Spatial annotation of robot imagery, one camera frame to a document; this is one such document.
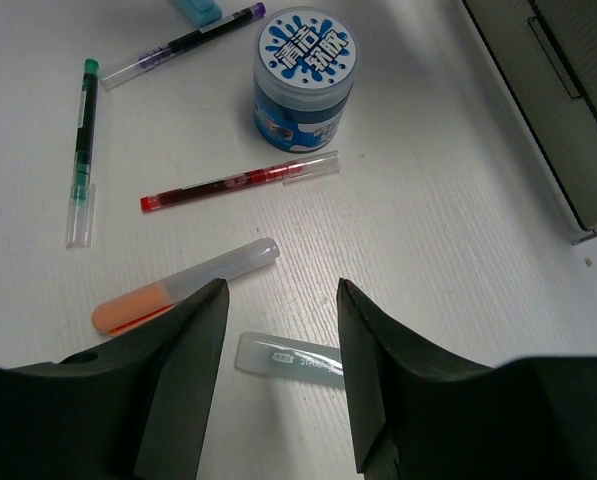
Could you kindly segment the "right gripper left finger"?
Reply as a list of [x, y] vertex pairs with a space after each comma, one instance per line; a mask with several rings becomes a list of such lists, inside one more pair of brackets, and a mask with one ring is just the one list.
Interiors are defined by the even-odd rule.
[[0, 368], [0, 479], [193, 479], [225, 338], [216, 279], [58, 363]]

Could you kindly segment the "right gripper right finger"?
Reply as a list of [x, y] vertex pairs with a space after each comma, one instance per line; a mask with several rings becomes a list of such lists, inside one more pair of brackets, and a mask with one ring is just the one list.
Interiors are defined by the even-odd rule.
[[597, 479], [597, 356], [487, 367], [425, 339], [349, 280], [338, 331], [367, 479]]

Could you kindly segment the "orange highlighter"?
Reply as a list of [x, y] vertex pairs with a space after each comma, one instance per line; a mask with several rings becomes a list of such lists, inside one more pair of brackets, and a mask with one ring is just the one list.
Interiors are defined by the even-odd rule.
[[236, 279], [279, 255], [273, 239], [258, 239], [97, 306], [92, 325], [101, 334], [120, 335], [164, 314], [212, 280]]

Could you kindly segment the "green highlighter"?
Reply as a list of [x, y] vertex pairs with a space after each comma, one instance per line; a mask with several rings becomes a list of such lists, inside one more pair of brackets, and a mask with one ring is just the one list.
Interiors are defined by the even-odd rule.
[[257, 332], [240, 336], [235, 367], [285, 380], [345, 389], [337, 348]]

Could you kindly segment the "green gel pen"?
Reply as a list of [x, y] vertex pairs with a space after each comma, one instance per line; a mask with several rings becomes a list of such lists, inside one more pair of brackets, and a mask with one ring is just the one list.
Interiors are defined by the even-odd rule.
[[92, 241], [95, 185], [91, 181], [98, 100], [99, 63], [87, 58], [81, 84], [74, 165], [65, 244], [88, 248]]

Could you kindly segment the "red gel pen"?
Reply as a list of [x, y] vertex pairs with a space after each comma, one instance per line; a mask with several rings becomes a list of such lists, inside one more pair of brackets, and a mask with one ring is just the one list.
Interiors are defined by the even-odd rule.
[[291, 183], [337, 173], [341, 169], [338, 151], [255, 169], [206, 183], [178, 188], [140, 199], [143, 213], [153, 213], [186, 203], [271, 183]]

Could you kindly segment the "purple gel pen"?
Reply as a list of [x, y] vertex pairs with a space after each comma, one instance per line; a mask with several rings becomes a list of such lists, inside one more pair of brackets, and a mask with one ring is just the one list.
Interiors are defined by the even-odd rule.
[[215, 39], [238, 31], [262, 19], [265, 14], [265, 5], [258, 2], [163, 45], [105, 67], [99, 71], [99, 80], [107, 91], [112, 90]]

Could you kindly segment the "clear acrylic drawer organizer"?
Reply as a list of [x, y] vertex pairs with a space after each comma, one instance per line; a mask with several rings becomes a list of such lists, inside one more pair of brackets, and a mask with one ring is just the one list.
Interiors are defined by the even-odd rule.
[[541, 152], [573, 243], [597, 238], [597, 1], [465, 1]]

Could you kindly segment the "blue highlighter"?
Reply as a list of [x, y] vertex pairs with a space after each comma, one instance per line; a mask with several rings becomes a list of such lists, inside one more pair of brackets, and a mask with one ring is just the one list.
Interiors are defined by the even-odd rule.
[[174, 4], [198, 28], [214, 23], [223, 16], [215, 0], [174, 0]]

